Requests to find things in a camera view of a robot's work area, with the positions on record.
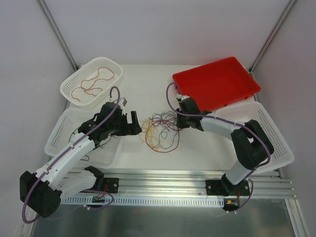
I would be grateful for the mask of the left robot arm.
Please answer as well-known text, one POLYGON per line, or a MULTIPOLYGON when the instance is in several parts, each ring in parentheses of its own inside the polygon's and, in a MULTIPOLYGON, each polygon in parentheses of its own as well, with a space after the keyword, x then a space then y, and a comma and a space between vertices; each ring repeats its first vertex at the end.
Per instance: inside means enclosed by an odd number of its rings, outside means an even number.
POLYGON ((79 174, 65 178, 65 175, 86 154, 95 150, 109 136, 128 136, 141 133, 136 111, 131 111, 131 122, 122 102, 107 102, 100 112, 82 123, 73 139, 47 164, 34 173, 25 171, 20 176, 20 200, 22 219, 29 207, 40 217, 51 216, 65 199, 82 191, 100 192, 104 186, 104 174, 94 166, 88 166, 79 174))

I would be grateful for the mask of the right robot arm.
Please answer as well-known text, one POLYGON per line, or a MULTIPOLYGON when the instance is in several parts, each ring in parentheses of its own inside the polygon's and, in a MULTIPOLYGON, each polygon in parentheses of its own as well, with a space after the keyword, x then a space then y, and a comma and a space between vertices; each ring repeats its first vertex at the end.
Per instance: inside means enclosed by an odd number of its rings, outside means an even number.
POLYGON ((236 123, 201 112, 193 98, 177 95, 180 108, 176 109, 177 126, 180 129, 194 128, 211 132, 232 141, 237 161, 220 180, 211 182, 210 191, 217 195, 229 196, 239 190, 242 182, 252 174, 263 161, 269 162, 274 147, 256 120, 236 123))

